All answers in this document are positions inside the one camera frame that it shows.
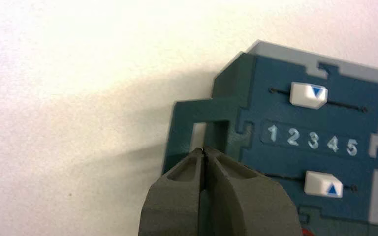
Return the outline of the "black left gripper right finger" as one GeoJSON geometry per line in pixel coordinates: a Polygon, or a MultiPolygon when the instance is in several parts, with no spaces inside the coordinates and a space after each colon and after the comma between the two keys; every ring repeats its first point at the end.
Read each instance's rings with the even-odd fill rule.
{"type": "Polygon", "coordinates": [[[295,204],[271,178],[205,147],[206,190],[216,236],[300,236],[295,204]]]}

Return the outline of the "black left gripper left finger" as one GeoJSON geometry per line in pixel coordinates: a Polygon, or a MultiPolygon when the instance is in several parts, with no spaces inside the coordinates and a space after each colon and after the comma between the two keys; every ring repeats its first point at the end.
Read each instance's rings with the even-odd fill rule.
{"type": "Polygon", "coordinates": [[[144,201],[140,236],[196,236],[199,228],[204,153],[195,148],[150,187],[144,201]]]}

